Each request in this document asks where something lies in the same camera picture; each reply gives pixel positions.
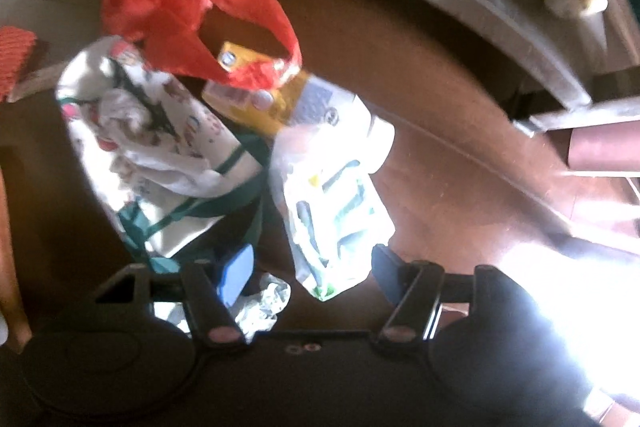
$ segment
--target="wooden chair leg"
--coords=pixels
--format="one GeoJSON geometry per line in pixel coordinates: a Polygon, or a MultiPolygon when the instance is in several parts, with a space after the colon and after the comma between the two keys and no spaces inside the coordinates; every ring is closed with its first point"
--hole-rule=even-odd
{"type": "Polygon", "coordinates": [[[20,352],[31,338],[29,321],[22,307],[11,244],[9,209],[0,169],[0,311],[9,328],[7,346],[20,352]]]}

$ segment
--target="green strap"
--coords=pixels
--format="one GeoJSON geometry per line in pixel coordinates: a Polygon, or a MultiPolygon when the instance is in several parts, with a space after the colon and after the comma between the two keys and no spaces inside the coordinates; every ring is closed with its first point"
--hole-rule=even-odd
{"type": "MultiPolygon", "coordinates": [[[[254,159],[262,165],[262,171],[247,182],[244,182],[244,184],[239,185],[239,187],[234,188],[218,198],[209,200],[188,198],[154,224],[151,224],[146,218],[140,209],[138,200],[129,203],[119,211],[118,218],[126,233],[125,243],[134,258],[138,260],[141,257],[147,257],[146,241],[171,223],[180,221],[184,217],[211,218],[226,216],[247,206],[260,196],[266,183],[266,166],[268,165],[270,150],[266,143],[258,136],[241,135],[237,138],[241,146],[234,150],[230,156],[230,158],[235,157],[233,163],[229,162],[229,158],[223,162],[226,172],[232,168],[233,164],[239,160],[245,151],[250,153],[254,159]]],[[[257,244],[262,232],[262,206],[262,200],[260,200],[252,222],[244,234],[243,244],[250,243],[253,246],[257,244]]],[[[149,260],[155,271],[162,273],[175,269],[174,264],[164,266],[165,263],[158,261],[159,259],[160,258],[151,258],[149,260]]]]}
{"type": "MultiPolygon", "coordinates": [[[[263,210],[262,210],[262,201],[264,197],[261,197],[258,201],[258,205],[255,209],[254,216],[252,217],[251,223],[246,229],[246,232],[242,236],[242,239],[238,242],[238,246],[243,245],[251,245],[252,247],[257,247],[258,241],[260,240],[260,235],[262,233],[262,219],[263,219],[263,210]]],[[[187,247],[183,248],[179,252],[177,252],[170,259],[165,258],[152,258],[152,264],[156,259],[163,259],[164,261],[171,261],[174,266],[173,272],[180,271],[180,265],[183,263],[187,263],[189,261],[196,261],[197,259],[208,259],[216,252],[212,250],[210,246],[201,245],[199,248],[191,248],[191,245],[187,245],[187,247]]]]}
{"type": "Polygon", "coordinates": [[[74,98],[72,96],[65,96],[63,98],[58,99],[58,105],[65,105],[66,103],[75,103],[78,105],[82,105],[83,103],[93,103],[98,102],[99,98],[92,98],[89,100],[80,100],[79,98],[74,98]]]}
{"type": "Polygon", "coordinates": [[[149,265],[156,273],[178,273],[180,271],[180,264],[167,257],[152,257],[149,259],[149,265]]]}

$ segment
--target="wooden floor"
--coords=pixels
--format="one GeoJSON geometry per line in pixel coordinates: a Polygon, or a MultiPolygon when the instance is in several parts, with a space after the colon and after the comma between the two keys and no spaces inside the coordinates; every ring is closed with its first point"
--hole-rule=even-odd
{"type": "MultiPolygon", "coordinates": [[[[548,136],[514,130],[497,101],[513,93],[522,72],[447,16],[419,0],[280,1],[305,68],[358,93],[396,126],[373,181],[396,225],[391,247],[402,258],[470,273],[476,264],[500,266],[519,245],[550,246],[548,234],[569,221],[636,236],[635,223],[593,214],[594,202],[633,203],[624,180],[567,176],[548,136]]],[[[44,34],[52,52],[43,64],[97,37],[99,0],[43,0],[47,12],[79,7],[65,15],[68,25],[52,20],[46,27],[19,2],[0,0],[0,25],[44,34]],[[3,11],[8,2],[12,9],[3,11]],[[65,37],[56,40],[56,32],[65,37]]],[[[202,38],[212,49],[229,39],[278,51],[260,30],[215,12],[202,38]]],[[[129,257],[75,162],[50,92],[0,106],[0,165],[18,278],[37,329],[129,257]]],[[[258,253],[263,267],[292,282],[281,229],[264,236],[258,253]]],[[[376,328],[388,312],[373,280],[327,303],[294,285],[278,327],[376,328]]]]}

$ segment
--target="yellow package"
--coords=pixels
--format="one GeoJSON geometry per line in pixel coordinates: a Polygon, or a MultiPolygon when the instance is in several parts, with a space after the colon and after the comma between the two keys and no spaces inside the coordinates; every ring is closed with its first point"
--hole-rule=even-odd
{"type": "MultiPolygon", "coordinates": [[[[234,71],[255,60],[272,59],[231,42],[225,42],[218,57],[220,65],[227,71],[234,71]]],[[[282,126],[289,123],[309,76],[301,70],[280,89],[258,91],[208,82],[202,98],[227,118],[262,135],[274,137],[282,126]]]]}
{"type": "MultiPolygon", "coordinates": [[[[218,56],[227,71],[271,57],[225,42],[218,56]]],[[[227,118],[267,137],[284,126],[329,124],[358,149],[367,172],[380,168],[393,144],[393,125],[372,116],[355,94],[301,70],[279,89],[248,91],[208,82],[203,100],[227,118]]]]}

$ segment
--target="orange fabric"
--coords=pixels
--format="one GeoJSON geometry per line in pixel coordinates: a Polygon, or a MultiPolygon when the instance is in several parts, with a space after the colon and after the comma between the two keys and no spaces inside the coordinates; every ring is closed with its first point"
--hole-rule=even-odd
{"type": "Polygon", "coordinates": [[[271,89],[280,83],[273,61],[254,62],[227,73],[200,41],[197,29],[207,9],[267,28],[289,51],[286,66],[300,66],[293,28],[277,0],[103,0],[105,30],[128,41],[143,41],[152,67],[242,89],[271,89]]]}
{"type": "Polygon", "coordinates": [[[0,102],[15,84],[36,42],[36,35],[27,30],[4,26],[0,28],[0,102]]]}

